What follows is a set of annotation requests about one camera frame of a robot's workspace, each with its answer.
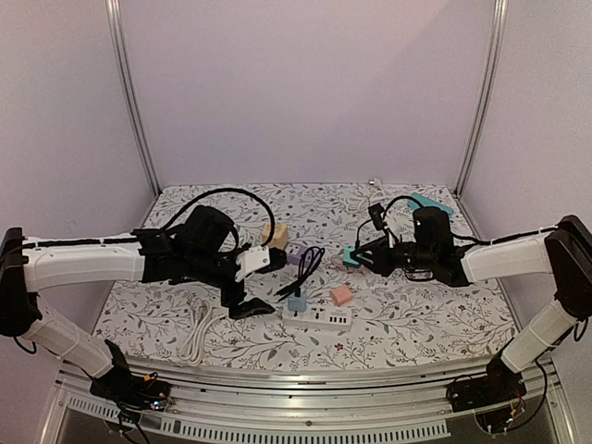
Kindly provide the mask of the teal charger plug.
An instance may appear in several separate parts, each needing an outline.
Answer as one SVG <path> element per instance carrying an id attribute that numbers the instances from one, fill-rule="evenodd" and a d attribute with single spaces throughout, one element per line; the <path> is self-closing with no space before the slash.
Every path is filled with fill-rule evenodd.
<path id="1" fill-rule="evenodd" d="M 346 267 L 360 268 L 362 265 L 355 258 L 352 257 L 352 252 L 353 251 L 354 251 L 354 247 L 353 246 L 346 246 L 343 249 L 342 263 Z"/>

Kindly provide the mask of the light blue charger plug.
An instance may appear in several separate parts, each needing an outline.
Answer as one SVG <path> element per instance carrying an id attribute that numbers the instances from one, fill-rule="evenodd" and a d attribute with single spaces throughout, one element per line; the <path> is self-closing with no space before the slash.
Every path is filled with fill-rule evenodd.
<path id="1" fill-rule="evenodd" d="M 307 309 L 306 293 L 292 293 L 287 299 L 287 309 L 292 313 L 304 313 Z"/>

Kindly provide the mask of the white power strip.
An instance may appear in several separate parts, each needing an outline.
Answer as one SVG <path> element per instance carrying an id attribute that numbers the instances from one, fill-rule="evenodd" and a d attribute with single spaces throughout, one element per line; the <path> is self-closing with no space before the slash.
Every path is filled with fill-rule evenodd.
<path id="1" fill-rule="evenodd" d="M 281 320 L 285 326 L 349 332 L 353 314 L 348 307 L 310 304 L 304 312 L 284 310 Z"/>

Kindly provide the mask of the purple power strip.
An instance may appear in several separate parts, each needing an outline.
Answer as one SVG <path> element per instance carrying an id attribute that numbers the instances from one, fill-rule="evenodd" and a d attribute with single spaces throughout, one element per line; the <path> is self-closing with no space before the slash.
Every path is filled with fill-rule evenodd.
<path id="1" fill-rule="evenodd" d="M 307 250 L 307 246 L 293 243 L 286 247 L 287 261 L 290 265 L 297 265 L 302 255 Z"/>

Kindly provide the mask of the beige cube socket adapter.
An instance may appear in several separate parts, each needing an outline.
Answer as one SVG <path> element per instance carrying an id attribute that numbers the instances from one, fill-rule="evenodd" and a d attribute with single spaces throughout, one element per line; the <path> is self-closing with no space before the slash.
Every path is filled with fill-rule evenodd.
<path id="1" fill-rule="evenodd" d="M 267 223 L 262 230 L 262 243 L 265 243 L 271 233 L 271 224 Z M 289 243 L 289 227 L 287 224 L 279 223 L 275 225 L 271 241 L 266 244 L 269 248 L 278 248 L 285 250 Z"/>

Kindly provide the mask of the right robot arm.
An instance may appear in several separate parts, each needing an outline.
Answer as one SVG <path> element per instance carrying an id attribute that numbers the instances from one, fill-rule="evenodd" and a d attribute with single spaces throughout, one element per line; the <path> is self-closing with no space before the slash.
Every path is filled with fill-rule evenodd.
<path id="1" fill-rule="evenodd" d="M 512 391 L 513 375 L 591 316 L 591 233 L 577 216 L 556 226 L 490 241 L 455 243 L 448 214 L 434 206 L 413 211 L 413 240 L 397 239 L 389 231 L 366 244 L 356 244 L 354 261 L 382 277 L 396 269 L 428 272 L 452 288 L 491 278 L 550 274 L 555 281 L 552 301 L 531 319 L 492 360 L 489 375 L 478 384 L 478 395 L 497 403 Z"/>

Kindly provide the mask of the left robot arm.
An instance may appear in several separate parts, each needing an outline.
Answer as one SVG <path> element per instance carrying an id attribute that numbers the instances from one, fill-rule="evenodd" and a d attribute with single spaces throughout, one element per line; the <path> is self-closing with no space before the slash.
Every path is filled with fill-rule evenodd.
<path id="1" fill-rule="evenodd" d="M 272 313 L 258 298 L 245 298 L 244 281 L 287 263 L 285 251 L 267 242 L 236 245 L 234 222 L 210 206 L 196 206 L 171 228 L 138 229 L 102 239 L 42 240 L 9 229 L 1 244 L 1 334 L 23 338 L 80 367 L 117 401 L 137 394 L 137 381 L 118 346 L 92 337 L 46 302 L 41 290 L 100 282 L 198 282 L 219 289 L 232 319 Z"/>

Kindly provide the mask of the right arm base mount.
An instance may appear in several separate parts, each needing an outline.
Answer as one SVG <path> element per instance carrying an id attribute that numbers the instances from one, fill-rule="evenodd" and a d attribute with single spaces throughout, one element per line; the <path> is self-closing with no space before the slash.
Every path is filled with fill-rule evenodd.
<path id="1" fill-rule="evenodd" d="M 446 399 L 455 413 L 472 411 L 477 426 L 489 435 L 505 434 L 525 410 L 526 386 L 522 375 L 487 373 L 461 375 L 446 388 Z"/>

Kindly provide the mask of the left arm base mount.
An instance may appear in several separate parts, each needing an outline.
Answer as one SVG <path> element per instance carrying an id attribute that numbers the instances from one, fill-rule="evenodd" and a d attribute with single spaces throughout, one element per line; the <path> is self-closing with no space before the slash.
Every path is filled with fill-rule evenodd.
<path id="1" fill-rule="evenodd" d="M 156 372 L 135 376 L 130 370 L 113 368 L 103 376 L 92 378 L 90 392 L 129 410 L 162 411 L 169 404 L 171 389 Z"/>

